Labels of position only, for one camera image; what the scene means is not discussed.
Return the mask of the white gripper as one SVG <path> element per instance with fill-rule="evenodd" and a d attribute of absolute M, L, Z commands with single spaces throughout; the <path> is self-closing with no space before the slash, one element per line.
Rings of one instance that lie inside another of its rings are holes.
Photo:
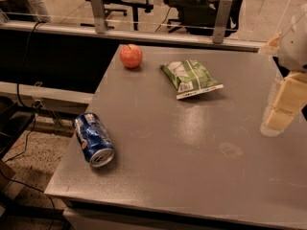
<path fill-rule="evenodd" d="M 301 6 L 282 33 L 275 34 L 259 50 L 261 55 L 278 56 L 291 72 L 276 77 L 268 96 L 260 131 L 273 137 L 282 133 L 307 105 L 307 4 Z"/>

